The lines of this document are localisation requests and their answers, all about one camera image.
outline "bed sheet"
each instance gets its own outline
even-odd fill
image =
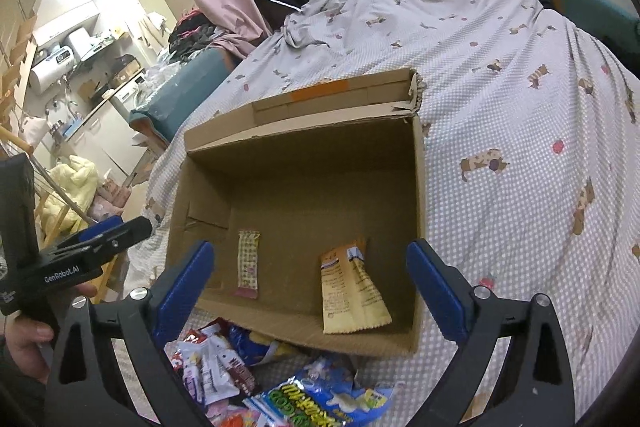
[[[149,181],[155,234],[129,251],[127,287],[164,266],[187,128],[326,78],[416,68],[426,83],[427,239],[471,284],[547,293],[558,311],[579,417],[640,323],[640,82],[599,41],[537,0],[312,0],[188,118]],[[194,311],[188,327],[210,317]],[[482,407],[508,343],[498,342]],[[367,360],[365,382],[402,380],[377,425],[405,425],[456,346],[425,312],[412,357]],[[299,360],[260,368],[266,383]]]

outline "blue gripper pad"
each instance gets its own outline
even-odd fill
[[[106,232],[107,230],[115,229],[123,224],[123,220],[120,216],[111,216],[101,221],[100,223],[96,223],[95,225],[90,226],[88,229],[82,230],[82,232],[78,233],[78,243],[82,243],[83,241],[88,241],[89,239],[93,239],[96,235],[100,235],[101,233]]]
[[[158,348],[180,335],[213,272],[213,247],[200,241],[184,259],[162,272],[151,287],[148,324]]]
[[[436,255],[441,265],[438,268],[425,252],[425,248],[430,248],[433,255],[436,255],[426,241],[414,241],[407,247],[407,271],[433,315],[442,336],[448,341],[464,343],[469,336],[464,306],[440,272],[441,269],[456,269],[446,266]]]

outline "yellow snack package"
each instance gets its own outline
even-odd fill
[[[353,333],[391,322],[382,295],[364,271],[366,241],[320,256],[324,333]]]

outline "human hand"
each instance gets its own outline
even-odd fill
[[[95,286],[88,282],[79,284],[76,289],[85,297],[94,297],[98,293]],[[47,383],[49,366],[38,344],[48,343],[53,339],[51,327],[15,312],[6,319],[4,339],[15,365],[28,377]]]

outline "silver bolt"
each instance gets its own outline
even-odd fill
[[[536,302],[540,306],[546,307],[546,306],[549,306],[549,304],[551,304],[551,299],[547,297],[545,294],[539,293],[538,295],[536,295]]]
[[[82,306],[84,306],[86,304],[86,297],[76,297],[73,302],[71,302],[71,305],[74,308],[82,308]]]
[[[491,297],[491,290],[486,286],[476,286],[474,288],[474,295],[479,299],[488,299]]]
[[[129,294],[129,296],[134,301],[142,301],[142,299],[144,299],[146,297],[147,293],[148,293],[148,291],[146,290],[146,288],[143,288],[142,286],[140,286],[140,288],[135,288],[135,289],[131,290],[131,293]]]

